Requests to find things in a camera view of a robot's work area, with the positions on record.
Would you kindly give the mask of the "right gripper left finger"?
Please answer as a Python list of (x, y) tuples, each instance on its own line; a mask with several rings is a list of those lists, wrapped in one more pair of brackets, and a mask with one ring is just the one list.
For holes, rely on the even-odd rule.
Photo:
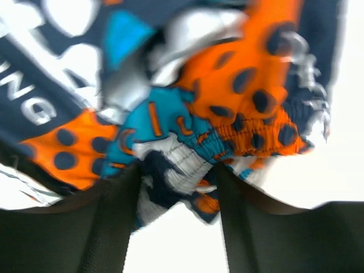
[(141, 184), (138, 166), (53, 206), (1, 211), (2, 272), (122, 272)]

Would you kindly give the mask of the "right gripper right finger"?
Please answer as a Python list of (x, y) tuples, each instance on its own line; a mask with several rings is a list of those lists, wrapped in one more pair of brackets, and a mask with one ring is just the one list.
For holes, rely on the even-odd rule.
[(362, 272), (363, 203), (281, 202), (215, 166), (230, 272)]

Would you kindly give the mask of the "colourful patterned shorts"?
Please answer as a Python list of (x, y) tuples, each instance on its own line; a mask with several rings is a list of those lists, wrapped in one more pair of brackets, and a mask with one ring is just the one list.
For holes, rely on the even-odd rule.
[(136, 228), (220, 210), (330, 132), (342, 1), (2, 1), (1, 208), (53, 205), (131, 164)]

